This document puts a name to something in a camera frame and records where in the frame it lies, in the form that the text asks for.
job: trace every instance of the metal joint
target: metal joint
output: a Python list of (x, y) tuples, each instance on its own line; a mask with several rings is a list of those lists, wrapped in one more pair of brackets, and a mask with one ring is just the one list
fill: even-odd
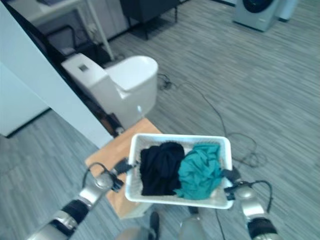
[(76, 220), (70, 216), (68, 213), (59, 210), (54, 216), (53, 219), (62, 223), (67, 229), (73, 230), (78, 226)]

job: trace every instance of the toilet tank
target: toilet tank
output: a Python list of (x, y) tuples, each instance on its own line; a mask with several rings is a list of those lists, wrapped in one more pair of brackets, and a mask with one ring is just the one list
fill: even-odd
[(112, 102), (119, 102), (120, 96), (108, 73), (79, 53), (61, 64), (72, 76), (76, 84), (107, 113), (114, 113), (117, 107)]

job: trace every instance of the wooden stool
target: wooden stool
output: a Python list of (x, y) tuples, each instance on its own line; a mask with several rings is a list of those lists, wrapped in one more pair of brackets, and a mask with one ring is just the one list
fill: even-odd
[[(147, 118), (143, 118), (123, 134), (110, 141), (106, 146), (89, 156), (85, 160), (85, 164), (89, 166), (94, 162), (98, 162), (105, 165), (108, 170), (111, 170), (117, 162), (129, 156), (131, 139), (138, 133), (161, 134)], [(101, 171), (102, 169), (99, 166), (94, 166), (91, 169), (93, 176), (99, 175)], [(118, 178), (126, 182), (125, 174), (121, 174)], [(106, 194), (106, 198), (120, 219), (142, 217), (144, 212), (152, 205), (152, 203), (127, 200), (125, 197), (125, 185), (123, 185), (118, 193), (112, 190), (109, 191)]]

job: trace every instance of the person's foot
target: person's foot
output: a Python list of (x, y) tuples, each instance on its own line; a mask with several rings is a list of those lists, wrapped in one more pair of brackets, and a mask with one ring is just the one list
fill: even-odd
[(156, 211), (154, 211), (151, 213), (150, 216), (150, 228), (154, 230), (155, 238), (152, 234), (149, 234), (148, 240), (159, 240), (159, 224), (159, 214)]
[(192, 215), (199, 214), (199, 209), (196, 206), (188, 206), (188, 209)]

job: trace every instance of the toilet lid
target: toilet lid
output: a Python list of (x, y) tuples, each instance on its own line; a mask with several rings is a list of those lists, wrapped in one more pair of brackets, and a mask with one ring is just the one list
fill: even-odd
[(107, 68), (106, 72), (113, 82), (128, 92), (157, 74), (158, 64), (148, 56), (132, 56)]

